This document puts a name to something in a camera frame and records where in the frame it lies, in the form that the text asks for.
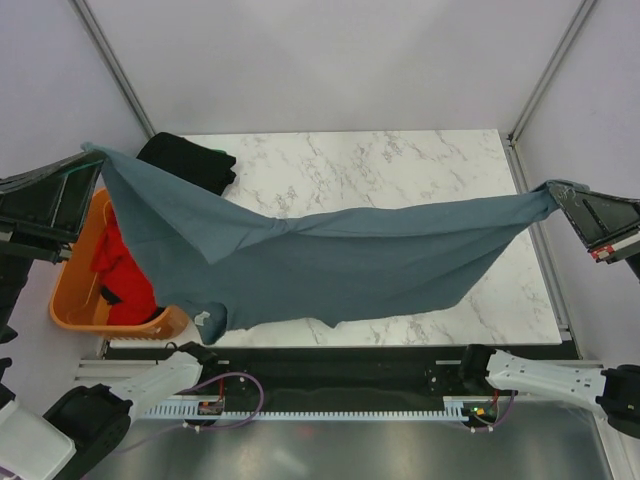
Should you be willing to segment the grey-blue t-shirt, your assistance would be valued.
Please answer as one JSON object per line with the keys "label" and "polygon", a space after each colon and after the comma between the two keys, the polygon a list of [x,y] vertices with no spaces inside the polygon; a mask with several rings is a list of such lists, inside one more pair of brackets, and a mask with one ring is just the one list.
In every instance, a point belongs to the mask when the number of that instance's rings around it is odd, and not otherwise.
{"label": "grey-blue t-shirt", "polygon": [[125,246],[159,304],[212,315],[207,341],[272,322],[451,308],[558,209],[553,190],[569,188],[549,180],[516,195],[274,218],[120,152],[104,157]]}

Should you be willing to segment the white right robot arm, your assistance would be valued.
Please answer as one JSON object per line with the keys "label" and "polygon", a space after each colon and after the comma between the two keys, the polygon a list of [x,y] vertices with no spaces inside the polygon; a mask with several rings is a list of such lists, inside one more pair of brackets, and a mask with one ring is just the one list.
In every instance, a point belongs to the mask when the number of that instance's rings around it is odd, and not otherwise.
{"label": "white right robot arm", "polygon": [[[597,263],[626,262],[639,274],[639,201],[594,192],[566,181],[548,183],[551,197]],[[609,426],[639,437],[639,367],[577,368],[517,357],[484,345],[466,348],[458,381],[467,392],[487,387],[564,401],[604,417]]]}

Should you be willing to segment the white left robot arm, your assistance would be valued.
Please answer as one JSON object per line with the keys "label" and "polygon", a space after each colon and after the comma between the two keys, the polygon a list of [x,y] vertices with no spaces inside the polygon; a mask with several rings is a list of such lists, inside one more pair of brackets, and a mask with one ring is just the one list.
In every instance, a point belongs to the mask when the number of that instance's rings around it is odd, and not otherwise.
{"label": "white left robot arm", "polygon": [[[80,153],[1,181],[1,195],[16,193],[56,176],[100,170],[106,154]],[[17,334],[7,327],[17,299],[40,253],[1,253],[1,343]],[[219,382],[213,353],[194,342],[174,349],[163,363],[113,387],[76,387],[44,416],[25,409],[1,382],[1,479],[82,479],[121,443],[142,414],[173,396],[208,393]]]}

